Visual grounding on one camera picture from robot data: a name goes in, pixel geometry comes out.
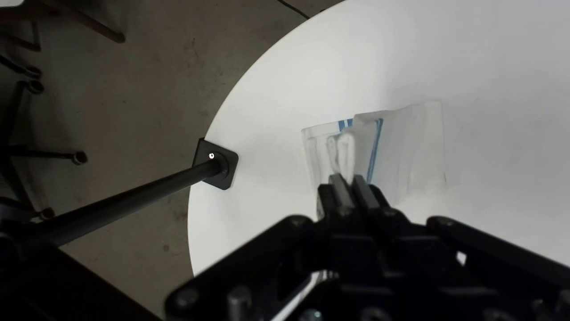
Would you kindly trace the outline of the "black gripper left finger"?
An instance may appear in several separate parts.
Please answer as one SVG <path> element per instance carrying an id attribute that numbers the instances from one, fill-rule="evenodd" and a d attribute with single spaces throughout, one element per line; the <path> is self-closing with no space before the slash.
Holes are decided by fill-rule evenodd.
<path id="1" fill-rule="evenodd" d="M 353 194 L 342 175 L 331 175 L 326 183 L 320 183 L 317 196 L 320 219 L 335 221 L 354 212 Z"/>

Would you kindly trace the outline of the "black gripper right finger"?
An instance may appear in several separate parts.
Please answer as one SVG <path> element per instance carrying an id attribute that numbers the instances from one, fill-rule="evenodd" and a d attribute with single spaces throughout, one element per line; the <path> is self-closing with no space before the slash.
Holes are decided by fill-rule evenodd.
<path id="1" fill-rule="evenodd" d="M 388 205 L 383 192 L 365 182 L 363 176 L 356 175 L 353 178 L 353 192 L 363 210 L 374 219 L 395 219 L 397 212 Z"/>

